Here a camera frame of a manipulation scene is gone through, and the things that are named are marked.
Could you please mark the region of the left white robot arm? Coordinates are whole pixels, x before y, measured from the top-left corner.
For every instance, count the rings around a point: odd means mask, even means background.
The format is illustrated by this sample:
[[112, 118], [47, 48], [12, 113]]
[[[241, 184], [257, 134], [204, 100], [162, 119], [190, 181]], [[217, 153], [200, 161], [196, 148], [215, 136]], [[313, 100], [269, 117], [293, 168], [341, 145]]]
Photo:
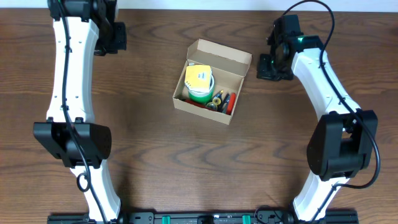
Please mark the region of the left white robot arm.
[[53, 214], [47, 223], [129, 223], [110, 178], [112, 136], [95, 123], [92, 103], [96, 55], [126, 49], [126, 26], [117, 22], [118, 3], [109, 0], [49, 0], [56, 41], [55, 76], [44, 122], [35, 122], [36, 140], [76, 177], [89, 211]]

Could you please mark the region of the green tape roll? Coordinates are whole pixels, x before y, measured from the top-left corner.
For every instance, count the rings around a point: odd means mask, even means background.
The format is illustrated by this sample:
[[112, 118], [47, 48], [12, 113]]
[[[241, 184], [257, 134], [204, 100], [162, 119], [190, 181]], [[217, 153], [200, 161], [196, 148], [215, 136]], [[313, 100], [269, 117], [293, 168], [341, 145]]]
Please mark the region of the green tape roll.
[[197, 103], [208, 103], [213, 96], [213, 92], [215, 89], [215, 79], [214, 76], [211, 76], [210, 81], [210, 89], [207, 92], [198, 92], [193, 90], [188, 90], [188, 96], [191, 100], [196, 101]]

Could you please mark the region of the orange utility knife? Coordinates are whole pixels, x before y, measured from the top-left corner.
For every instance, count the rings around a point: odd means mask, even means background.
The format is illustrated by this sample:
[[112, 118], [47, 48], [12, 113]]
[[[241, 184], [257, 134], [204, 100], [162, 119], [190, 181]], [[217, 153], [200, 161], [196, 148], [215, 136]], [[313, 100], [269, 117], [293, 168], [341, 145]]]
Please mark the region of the orange utility knife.
[[188, 104], [190, 104], [190, 105], [197, 106], [197, 107], [199, 107], [199, 108], [208, 109], [208, 110], [210, 110], [210, 111], [217, 111], [217, 107], [214, 107], [214, 106], [213, 106], [213, 107], [211, 107], [211, 106], [206, 106], [206, 105], [204, 105], [204, 104], [197, 103], [197, 102], [192, 101], [192, 100], [190, 100], [190, 99], [182, 99], [182, 101], [184, 101], [184, 102], [186, 102], [186, 103], [188, 103]]

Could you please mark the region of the yellow sticky note pad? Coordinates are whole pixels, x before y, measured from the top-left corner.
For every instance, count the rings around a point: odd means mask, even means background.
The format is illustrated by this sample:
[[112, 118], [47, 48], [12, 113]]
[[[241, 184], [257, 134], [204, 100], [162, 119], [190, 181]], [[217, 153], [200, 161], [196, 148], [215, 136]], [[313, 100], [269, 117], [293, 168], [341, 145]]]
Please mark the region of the yellow sticky note pad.
[[208, 92], [211, 74], [209, 65], [189, 65], [185, 71], [185, 86], [191, 91]]

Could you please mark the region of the cardboard box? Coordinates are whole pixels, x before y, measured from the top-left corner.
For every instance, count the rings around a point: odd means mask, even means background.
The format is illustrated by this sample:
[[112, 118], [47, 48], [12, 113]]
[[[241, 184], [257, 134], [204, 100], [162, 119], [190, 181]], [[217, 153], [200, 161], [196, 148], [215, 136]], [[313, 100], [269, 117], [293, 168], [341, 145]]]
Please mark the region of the cardboard box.
[[[251, 65], [251, 60], [252, 55], [250, 53], [203, 39], [196, 40], [188, 48], [186, 62], [172, 96], [174, 107], [220, 123], [229, 124], [243, 87], [244, 78]], [[217, 111], [199, 108], [182, 101], [182, 99], [190, 99], [188, 96], [189, 89], [184, 83], [185, 71], [189, 65], [209, 65], [211, 67], [211, 75], [215, 79], [215, 89], [211, 98], [220, 90], [224, 91], [223, 101]], [[236, 101], [232, 113], [227, 115], [226, 107], [232, 93], [236, 94]]]

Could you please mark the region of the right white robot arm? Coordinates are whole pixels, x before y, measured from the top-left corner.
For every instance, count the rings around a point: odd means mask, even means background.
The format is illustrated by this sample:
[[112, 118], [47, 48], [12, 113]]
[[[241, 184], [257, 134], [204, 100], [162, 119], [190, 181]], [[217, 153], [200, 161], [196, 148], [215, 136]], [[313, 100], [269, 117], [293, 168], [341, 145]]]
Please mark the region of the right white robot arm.
[[378, 119], [362, 110], [333, 71], [326, 44], [305, 35], [296, 15], [274, 21], [262, 54], [257, 78], [269, 81], [297, 78], [317, 115], [318, 124], [307, 145], [309, 175], [280, 223], [349, 223], [351, 212], [329, 212], [327, 207], [343, 187], [365, 189], [378, 178], [381, 158], [375, 140]]

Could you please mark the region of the orange lighter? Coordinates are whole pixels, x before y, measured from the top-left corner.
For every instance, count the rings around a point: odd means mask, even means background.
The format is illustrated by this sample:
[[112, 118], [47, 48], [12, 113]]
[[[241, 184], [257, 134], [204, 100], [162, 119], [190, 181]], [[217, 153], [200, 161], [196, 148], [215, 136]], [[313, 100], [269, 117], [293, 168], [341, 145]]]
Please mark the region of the orange lighter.
[[229, 97], [228, 105], [226, 107], [226, 114], [227, 115], [230, 115], [232, 113], [235, 101], [236, 101], [236, 94], [232, 93], [230, 95], [230, 97]]

